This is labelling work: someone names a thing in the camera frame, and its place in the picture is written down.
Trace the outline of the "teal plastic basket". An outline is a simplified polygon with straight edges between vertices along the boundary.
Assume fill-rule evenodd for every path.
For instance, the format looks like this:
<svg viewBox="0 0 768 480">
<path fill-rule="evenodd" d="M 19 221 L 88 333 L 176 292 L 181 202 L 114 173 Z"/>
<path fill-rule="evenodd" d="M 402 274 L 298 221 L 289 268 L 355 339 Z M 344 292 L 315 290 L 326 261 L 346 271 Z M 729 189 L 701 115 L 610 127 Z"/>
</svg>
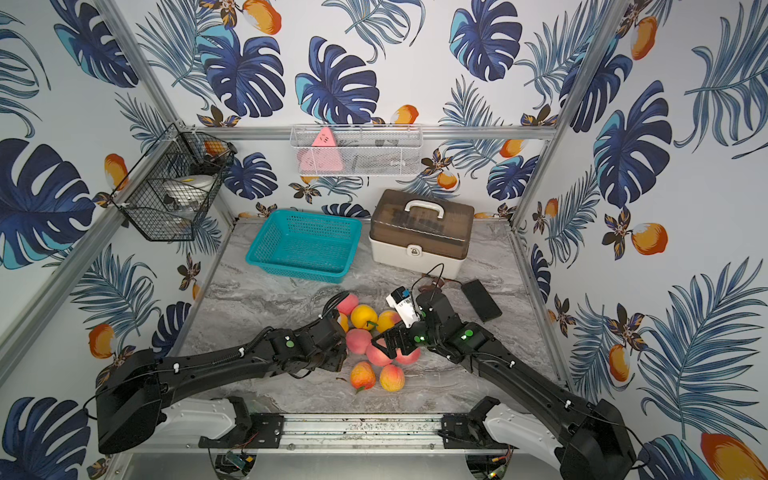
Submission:
<svg viewBox="0 0 768 480">
<path fill-rule="evenodd" d="M 280 210 L 261 226 L 245 261 L 277 276 L 339 284 L 354 262 L 362 223 Z"/>
</svg>

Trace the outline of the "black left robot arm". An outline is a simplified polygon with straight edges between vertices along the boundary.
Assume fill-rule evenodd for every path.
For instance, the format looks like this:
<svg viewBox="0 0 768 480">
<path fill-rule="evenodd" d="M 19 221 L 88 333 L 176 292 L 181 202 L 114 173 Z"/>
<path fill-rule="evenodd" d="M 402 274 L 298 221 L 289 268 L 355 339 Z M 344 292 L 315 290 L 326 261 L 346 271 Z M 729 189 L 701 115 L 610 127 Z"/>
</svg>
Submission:
<svg viewBox="0 0 768 480">
<path fill-rule="evenodd" d="M 320 368 L 338 372 L 346 358 L 339 312 L 297 329 L 266 327 L 234 347 L 191 356 L 130 356 L 96 390 L 98 450 L 116 454 L 148 440 L 162 411 L 188 397 L 248 379 Z"/>
</svg>

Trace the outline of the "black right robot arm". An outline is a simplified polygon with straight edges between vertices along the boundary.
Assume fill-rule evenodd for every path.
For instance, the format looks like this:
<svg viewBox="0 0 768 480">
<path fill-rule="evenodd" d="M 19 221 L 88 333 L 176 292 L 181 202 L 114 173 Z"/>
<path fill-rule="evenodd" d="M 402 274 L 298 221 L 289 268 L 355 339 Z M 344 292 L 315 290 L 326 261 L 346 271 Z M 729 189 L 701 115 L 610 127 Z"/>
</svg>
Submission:
<svg viewBox="0 0 768 480">
<path fill-rule="evenodd" d="M 418 296 L 399 287 L 386 298 L 401 320 L 375 347 L 390 358 L 425 348 L 484 379 L 524 409 L 486 398 L 471 411 L 476 427 L 515 447 L 564 479 L 623 479 L 637 455 L 619 410 L 557 385 L 512 354 L 485 327 L 465 322 L 438 289 Z"/>
</svg>

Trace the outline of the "pink peach top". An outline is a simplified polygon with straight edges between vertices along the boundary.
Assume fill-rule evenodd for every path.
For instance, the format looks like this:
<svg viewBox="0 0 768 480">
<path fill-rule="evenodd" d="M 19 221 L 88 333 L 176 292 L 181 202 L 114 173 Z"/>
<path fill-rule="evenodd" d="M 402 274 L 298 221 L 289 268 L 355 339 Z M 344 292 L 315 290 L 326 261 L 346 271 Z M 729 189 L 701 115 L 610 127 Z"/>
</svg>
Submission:
<svg viewBox="0 0 768 480">
<path fill-rule="evenodd" d="M 341 300 L 337 305 L 336 309 L 340 314 L 346 315 L 349 317 L 352 313 L 352 311 L 359 305 L 359 298 L 357 295 L 353 293 L 349 293 L 343 300 Z"/>
</svg>

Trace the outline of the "yellow peach centre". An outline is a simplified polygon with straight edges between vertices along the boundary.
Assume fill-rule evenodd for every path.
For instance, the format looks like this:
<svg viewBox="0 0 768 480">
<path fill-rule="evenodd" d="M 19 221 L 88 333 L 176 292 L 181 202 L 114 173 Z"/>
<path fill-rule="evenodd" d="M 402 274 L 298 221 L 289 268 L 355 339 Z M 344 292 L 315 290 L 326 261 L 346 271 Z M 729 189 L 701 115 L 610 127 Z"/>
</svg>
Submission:
<svg viewBox="0 0 768 480">
<path fill-rule="evenodd" d="M 378 326 L 378 314 L 368 305 L 357 305 L 349 316 L 350 322 L 355 329 L 372 330 Z"/>
</svg>

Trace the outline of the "brown toy figure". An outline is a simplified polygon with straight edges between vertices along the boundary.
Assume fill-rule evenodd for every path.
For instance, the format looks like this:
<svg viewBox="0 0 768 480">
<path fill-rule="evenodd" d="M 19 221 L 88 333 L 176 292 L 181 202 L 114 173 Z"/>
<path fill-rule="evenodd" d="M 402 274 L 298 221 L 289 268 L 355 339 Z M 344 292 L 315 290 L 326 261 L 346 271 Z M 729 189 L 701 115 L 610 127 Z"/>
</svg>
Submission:
<svg viewBox="0 0 768 480">
<path fill-rule="evenodd" d="M 425 293 L 435 289 L 441 290 L 445 283 L 446 281 L 442 277 L 422 276 L 418 282 L 418 291 Z"/>
</svg>

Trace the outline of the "black phone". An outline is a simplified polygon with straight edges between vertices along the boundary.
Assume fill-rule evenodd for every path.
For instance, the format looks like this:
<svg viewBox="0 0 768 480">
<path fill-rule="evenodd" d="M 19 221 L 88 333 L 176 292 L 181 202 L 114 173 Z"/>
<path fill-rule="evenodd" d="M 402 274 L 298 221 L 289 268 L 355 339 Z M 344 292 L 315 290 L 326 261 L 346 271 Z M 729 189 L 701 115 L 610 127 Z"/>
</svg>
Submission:
<svg viewBox="0 0 768 480">
<path fill-rule="evenodd" d="M 461 291 L 482 322 L 489 322 L 503 315 L 502 310 L 479 279 L 463 283 Z"/>
</svg>

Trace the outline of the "brown white storage box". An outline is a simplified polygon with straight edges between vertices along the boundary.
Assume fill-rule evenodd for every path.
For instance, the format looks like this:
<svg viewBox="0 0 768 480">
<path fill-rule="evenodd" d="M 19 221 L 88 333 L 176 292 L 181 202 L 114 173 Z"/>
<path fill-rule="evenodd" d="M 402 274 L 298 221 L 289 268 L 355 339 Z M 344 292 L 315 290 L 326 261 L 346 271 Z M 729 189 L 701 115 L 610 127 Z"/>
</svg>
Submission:
<svg viewBox="0 0 768 480">
<path fill-rule="evenodd" d="M 470 205 L 387 189 L 371 217 L 373 259 L 455 279 L 468 256 L 474 218 Z"/>
</svg>

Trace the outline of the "pink triangle object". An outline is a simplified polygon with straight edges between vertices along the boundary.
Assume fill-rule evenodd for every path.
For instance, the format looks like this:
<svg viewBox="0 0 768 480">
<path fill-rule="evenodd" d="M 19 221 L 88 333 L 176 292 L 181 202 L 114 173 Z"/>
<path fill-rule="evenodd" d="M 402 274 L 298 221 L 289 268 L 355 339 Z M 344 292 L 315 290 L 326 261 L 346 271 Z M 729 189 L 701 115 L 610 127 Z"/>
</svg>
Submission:
<svg viewBox="0 0 768 480">
<path fill-rule="evenodd" d="M 344 170 L 344 162 L 330 127 L 323 127 L 310 147 L 298 152 L 299 171 L 304 174 L 330 174 Z"/>
</svg>

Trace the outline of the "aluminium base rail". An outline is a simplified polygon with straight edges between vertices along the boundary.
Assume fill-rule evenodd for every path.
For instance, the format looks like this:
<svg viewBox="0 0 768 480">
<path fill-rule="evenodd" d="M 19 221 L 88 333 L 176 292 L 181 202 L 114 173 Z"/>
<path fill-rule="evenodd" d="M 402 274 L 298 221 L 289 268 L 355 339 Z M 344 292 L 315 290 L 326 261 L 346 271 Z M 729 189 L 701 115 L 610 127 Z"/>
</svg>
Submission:
<svg viewBox="0 0 768 480">
<path fill-rule="evenodd" d="M 179 412 L 130 453 L 471 453 L 513 447 L 547 461 L 565 444 L 530 414 L 503 404 L 488 412 L 404 415 L 255 414 L 241 429 L 223 414 Z"/>
</svg>

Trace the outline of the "clear wall shelf tray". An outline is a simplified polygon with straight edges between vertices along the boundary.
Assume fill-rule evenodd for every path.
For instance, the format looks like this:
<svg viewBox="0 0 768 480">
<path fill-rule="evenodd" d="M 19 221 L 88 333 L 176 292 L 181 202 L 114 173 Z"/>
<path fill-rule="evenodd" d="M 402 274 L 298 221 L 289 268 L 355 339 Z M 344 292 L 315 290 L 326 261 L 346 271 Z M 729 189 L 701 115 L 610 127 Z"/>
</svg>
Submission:
<svg viewBox="0 0 768 480">
<path fill-rule="evenodd" d="M 333 131 L 344 170 L 325 175 L 301 173 L 298 152 L 310 147 L 323 127 Z M 408 176 L 422 167 L 423 132 L 418 125 L 295 125 L 290 145 L 303 176 Z"/>
</svg>

